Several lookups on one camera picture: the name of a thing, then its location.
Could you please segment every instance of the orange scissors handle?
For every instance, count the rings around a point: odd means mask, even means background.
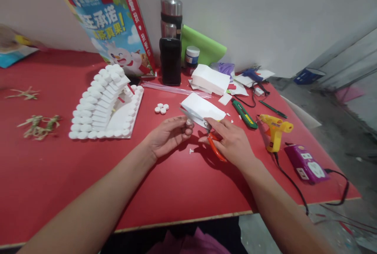
[[[213,140],[217,140],[219,141],[220,139],[218,139],[215,135],[213,135],[212,133],[209,133],[208,134],[208,142],[209,144],[211,145],[212,147],[212,150],[213,152],[215,152],[215,154],[217,155],[217,157],[223,161],[223,162],[226,162],[227,160],[224,158],[224,156],[219,152],[219,150],[217,150],[215,144],[213,143]]]

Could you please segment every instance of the green utility knife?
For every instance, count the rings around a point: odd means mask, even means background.
[[[232,98],[232,105],[236,109],[236,111],[240,114],[243,122],[250,128],[257,129],[258,125],[253,121],[253,119],[250,117],[250,115],[247,113],[245,108],[242,106],[240,102],[238,102],[236,99]]]

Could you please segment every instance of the green paper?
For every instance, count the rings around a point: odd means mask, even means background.
[[[196,46],[200,49],[199,64],[211,65],[218,62],[226,53],[227,48],[215,40],[197,32],[196,30],[183,25],[182,29],[182,61],[185,60],[186,48],[188,46]]]

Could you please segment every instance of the jar lid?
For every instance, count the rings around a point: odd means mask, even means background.
[[[188,46],[186,49],[186,54],[190,57],[198,57],[200,53],[200,49],[195,46]]]

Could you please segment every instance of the thermos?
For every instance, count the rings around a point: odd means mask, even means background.
[[[175,38],[181,40],[182,27],[182,2],[180,0],[161,0],[161,35],[162,38],[171,37],[166,33],[169,27],[166,24],[176,26]]]

